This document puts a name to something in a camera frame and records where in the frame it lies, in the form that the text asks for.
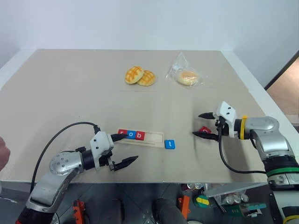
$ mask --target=yellow object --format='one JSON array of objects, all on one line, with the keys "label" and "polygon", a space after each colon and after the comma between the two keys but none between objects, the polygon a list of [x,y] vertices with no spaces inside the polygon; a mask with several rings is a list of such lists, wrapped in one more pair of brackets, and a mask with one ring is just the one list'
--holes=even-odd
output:
[{"label": "yellow object", "polygon": [[241,121],[241,129],[240,129],[240,139],[244,140],[244,131],[245,131],[245,123],[246,123],[247,116],[244,115]]},{"label": "yellow object", "polygon": [[142,78],[144,74],[144,71],[139,66],[134,66],[133,68],[130,68],[125,76],[125,82],[128,84],[134,84],[139,81],[139,79]]},{"label": "yellow object", "polygon": [[150,86],[153,85],[156,80],[156,76],[151,71],[144,71],[144,74],[141,79],[137,82],[139,85]]},{"label": "yellow object", "polygon": [[202,203],[202,204],[205,204],[205,205],[209,205],[209,204],[210,204],[209,200],[206,200],[206,199],[201,198],[201,197],[197,197],[197,198],[196,198],[196,201],[197,201],[198,203]]},{"label": "yellow object", "polygon": [[195,85],[198,82],[198,75],[193,71],[181,71],[177,77],[177,81],[184,85]]},{"label": "yellow object", "polygon": [[288,221],[292,219],[299,219],[299,215],[294,215],[294,216],[288,216],[284,219],[283,224],[286,224]]}]

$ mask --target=blue letter block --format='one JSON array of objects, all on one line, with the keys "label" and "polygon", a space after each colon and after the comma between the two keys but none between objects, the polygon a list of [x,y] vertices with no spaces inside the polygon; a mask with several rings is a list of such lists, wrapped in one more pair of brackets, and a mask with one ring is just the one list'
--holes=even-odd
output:
[{"label": "blue letter block", "polygon": [[165,148],[167,149],[175,149],[176,145],[174,144],[174,140],[165,140]]},{"label": "blue letter block", "polygon": [[136,131],[128,130],[127,135],[127,139],[135,139]]}]

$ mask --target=can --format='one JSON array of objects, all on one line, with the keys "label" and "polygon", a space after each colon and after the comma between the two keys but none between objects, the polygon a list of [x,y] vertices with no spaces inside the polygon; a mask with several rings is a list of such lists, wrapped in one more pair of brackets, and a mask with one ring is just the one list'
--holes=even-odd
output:
[{"label": "can", "polygon": [[194,190],[194,183],[183,183],[182,184],[182,190],[183,191]]},{"label": "can", "polygon": [[224,198],[223,203],[224,204],[234,204],[234,196],[233,195],[228,195]]},{"label": "can", "polygon": [[246,194],[241,194],[240,197],[241,197],[241,200],[243,202],[248,202],[249,201],[249,197]]},{"label": "can", "polygon": [[241,198],[238,195],[234,195],[234,204],[241,204]]},{"label": "can", "polygon": [[204,185],[202,185],[201,183],[195,183],[194,184],[194,189],[196,189],[196,190],[199,190],[199,189],[201,189],[203,187],[204,187]]}]

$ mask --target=plastic bag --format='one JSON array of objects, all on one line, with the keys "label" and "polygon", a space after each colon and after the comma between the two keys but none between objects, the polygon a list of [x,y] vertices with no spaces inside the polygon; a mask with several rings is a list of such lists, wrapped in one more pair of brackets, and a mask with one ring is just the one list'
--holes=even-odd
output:
[{"label": "plastic bag", "polygon": [[166,75],[166,78],[169,77],[186,86],[203,84],[203,78],[199,76],[198,72],[186,60],[183,52],[180,52],[174,60]]}]

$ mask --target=green ring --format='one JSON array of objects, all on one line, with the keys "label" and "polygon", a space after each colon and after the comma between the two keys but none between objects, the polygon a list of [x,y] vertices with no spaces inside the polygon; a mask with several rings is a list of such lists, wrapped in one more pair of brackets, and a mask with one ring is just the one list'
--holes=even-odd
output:
[{"label": "green ring", "polygon": [[285,168],[274,169],[267,172],[267,176],[269,177],[277,173],[286,173],[286,172],[299,172],[299,167],[285,167]]}]

